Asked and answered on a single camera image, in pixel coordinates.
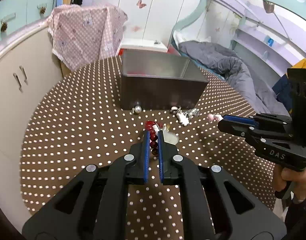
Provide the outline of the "person right hand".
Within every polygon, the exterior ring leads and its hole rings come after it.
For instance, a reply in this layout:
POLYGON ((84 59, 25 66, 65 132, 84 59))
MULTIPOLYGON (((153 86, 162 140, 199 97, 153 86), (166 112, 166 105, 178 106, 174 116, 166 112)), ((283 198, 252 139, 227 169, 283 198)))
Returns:
POLYGON ((306 168, 302 172, 297 172, 275 164, 273 170, 274 190, 282 191, 286 187, 287 181, 294 182, 294 196, 299 202, 303 202, 306 199, 306 168))

